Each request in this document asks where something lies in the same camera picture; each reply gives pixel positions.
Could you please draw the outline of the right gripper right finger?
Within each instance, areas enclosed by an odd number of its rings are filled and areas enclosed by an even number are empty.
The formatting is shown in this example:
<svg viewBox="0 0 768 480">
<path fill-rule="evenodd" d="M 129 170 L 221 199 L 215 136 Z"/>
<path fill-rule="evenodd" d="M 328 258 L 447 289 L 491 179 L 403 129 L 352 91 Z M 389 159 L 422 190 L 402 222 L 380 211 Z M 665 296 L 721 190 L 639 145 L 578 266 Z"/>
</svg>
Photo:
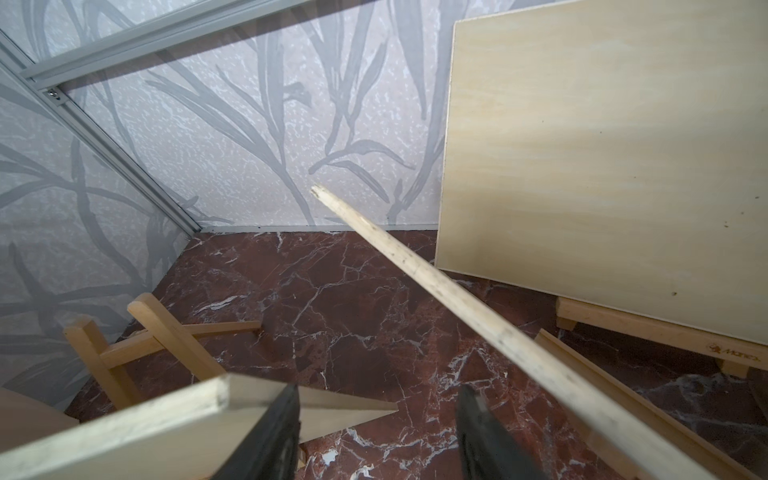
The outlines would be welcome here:
<svg viewBox="0 0 768 480">
<path fill-rule="evenodd" d="M 469 385 L 458 393 L 456 430 L 464 479 L 547 479 Z"/>
</svg>

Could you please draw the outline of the wooden easel frame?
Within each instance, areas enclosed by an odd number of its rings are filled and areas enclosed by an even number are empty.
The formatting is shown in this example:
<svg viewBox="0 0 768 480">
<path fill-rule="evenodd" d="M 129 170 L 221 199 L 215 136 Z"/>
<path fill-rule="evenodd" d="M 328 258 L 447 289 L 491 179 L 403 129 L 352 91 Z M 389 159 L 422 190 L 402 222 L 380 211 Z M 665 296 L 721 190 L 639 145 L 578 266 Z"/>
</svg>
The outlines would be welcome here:
<svg viewBox="0 0 768 480">
<path fill-rule="evenodd" d="M 151 293 L 129 303 L 128 312 L 143 329 L 129 338 L 110 344 L 96 322 L 86 316 L 64 329 L 64 335 L 112 405 L 123 410 L 144 401 L 126 365 L 146 356 L 167 351 L 198 380 L 225 373 L 225 369 L 201 345 L 201 338 L 258 333 L 259 321 L 182 324 Z"/>
<path fill-rule="evenodd" d="M 751 369 L 767 371 L 767 346 L 692 327 L 558 297 L 556 324 L 573 330 L 584 324 L 714 358 L 721 372 L 746 379 Z"/>
<path fill-rule="evenodd" d="M 624 407 L 640 421 L 664 437 L 672 445 L 699 463 L 719 479 L 755 479 L 756 474 L 737 463 L 725 453 L 683 426 L 670 415 L 620 383 L 575 350 L 545 330 L 540 330 L 535 342 L 579 375 Z M 590 449 L 625 479 L 649 479 L 651 475 L 618 450 L 572 411 L 568 420 Z"/>
</svg>

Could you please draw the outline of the light plywood board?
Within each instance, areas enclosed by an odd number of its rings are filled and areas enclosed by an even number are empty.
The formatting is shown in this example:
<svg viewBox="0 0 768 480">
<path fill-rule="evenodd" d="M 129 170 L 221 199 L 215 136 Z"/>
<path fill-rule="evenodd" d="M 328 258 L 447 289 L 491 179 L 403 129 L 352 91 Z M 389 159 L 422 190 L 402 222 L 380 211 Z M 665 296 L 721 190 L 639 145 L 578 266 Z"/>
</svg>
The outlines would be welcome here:
<svg viewBox="0 0 768 480">
<path fill-rule="evenodd" d="M 459 21 L 436 263 L 765 343 L 766 3 Z"/>
<path fill-rule="evenodd" d="M 4 479 L 211 479 L 287 384 L 225 374 L 1 455 Z"/>
<path fill-rule="evenodd" d="M 656 479 L 714 475 L 445 273 L 321 185 L 312 194 L 396 267 Z"/>
</svg>

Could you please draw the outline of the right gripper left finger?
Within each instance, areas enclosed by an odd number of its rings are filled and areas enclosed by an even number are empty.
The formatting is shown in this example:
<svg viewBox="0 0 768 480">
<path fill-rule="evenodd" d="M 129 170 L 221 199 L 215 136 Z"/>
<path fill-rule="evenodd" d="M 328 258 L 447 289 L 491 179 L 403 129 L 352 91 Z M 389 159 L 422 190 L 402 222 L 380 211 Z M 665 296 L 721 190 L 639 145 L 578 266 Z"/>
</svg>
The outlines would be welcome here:
<svg viewBox="0 0 768 480">
<path fill-rule="evenodd" d="M 291 480 L 299 456 L 300 397 L 289 384 L 211 480 Z"/>
</svg>

